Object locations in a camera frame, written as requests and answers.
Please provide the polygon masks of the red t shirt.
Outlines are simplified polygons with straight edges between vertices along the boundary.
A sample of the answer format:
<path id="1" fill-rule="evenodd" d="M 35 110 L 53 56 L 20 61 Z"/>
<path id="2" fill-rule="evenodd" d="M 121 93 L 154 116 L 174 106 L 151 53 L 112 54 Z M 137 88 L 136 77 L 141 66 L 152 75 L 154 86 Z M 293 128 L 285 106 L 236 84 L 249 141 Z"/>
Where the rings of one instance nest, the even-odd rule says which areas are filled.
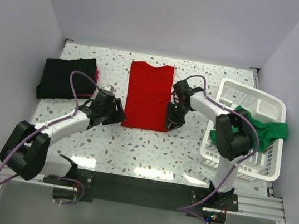
<path id="1" fill-rule="evenodd" d="M 133 61 L 124 110 L 126 120 L 121 126 L 167 132 L 165 121 L 174 73 L 173 66 L 154 67 L 144 61 Z"/>

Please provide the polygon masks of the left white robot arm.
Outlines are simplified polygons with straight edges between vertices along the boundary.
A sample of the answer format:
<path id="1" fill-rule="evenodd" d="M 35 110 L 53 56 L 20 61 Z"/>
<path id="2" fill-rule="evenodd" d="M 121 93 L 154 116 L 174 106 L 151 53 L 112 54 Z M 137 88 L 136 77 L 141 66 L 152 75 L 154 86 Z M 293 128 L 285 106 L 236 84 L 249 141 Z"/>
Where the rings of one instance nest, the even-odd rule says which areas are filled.
<path id="1" fill-rule="evenodd" d="M 50 155 L 49 147 L 72 134 L 124 120 L 121 100 L 108 90 L 100 90 L 94 99 L 66 116 L 44 123 L 19 122 L 0 152 L 0 161 L 26 181 L 45 174 L 57 176 L 68 186 L 76 180 L 77 165 L 65 155 Z"/>

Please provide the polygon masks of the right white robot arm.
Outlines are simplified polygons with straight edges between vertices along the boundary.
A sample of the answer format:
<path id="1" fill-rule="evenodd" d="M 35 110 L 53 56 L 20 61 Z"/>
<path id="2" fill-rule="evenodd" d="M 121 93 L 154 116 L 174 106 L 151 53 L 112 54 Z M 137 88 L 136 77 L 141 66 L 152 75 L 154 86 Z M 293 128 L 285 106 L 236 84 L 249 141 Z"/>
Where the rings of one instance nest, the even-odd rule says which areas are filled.
<path id="1" fill-rule="evenodd" d="M 227 202 L 226 193 L 234 189 L 239 165 L 258 150 L 257 131 L 246 110 L 231 109 L 206 96 L 201 87 L 191 88 L 186 80 L 173 85 L 172 97 L 165 121 L 169 131 L 182 127 L 190 111 L 203 114 L 215 125 L 215 146 L 220 157 L 212 180 L 214 190 L 208 192 L 207 201 L 213 208 L 219 208 Z"/>

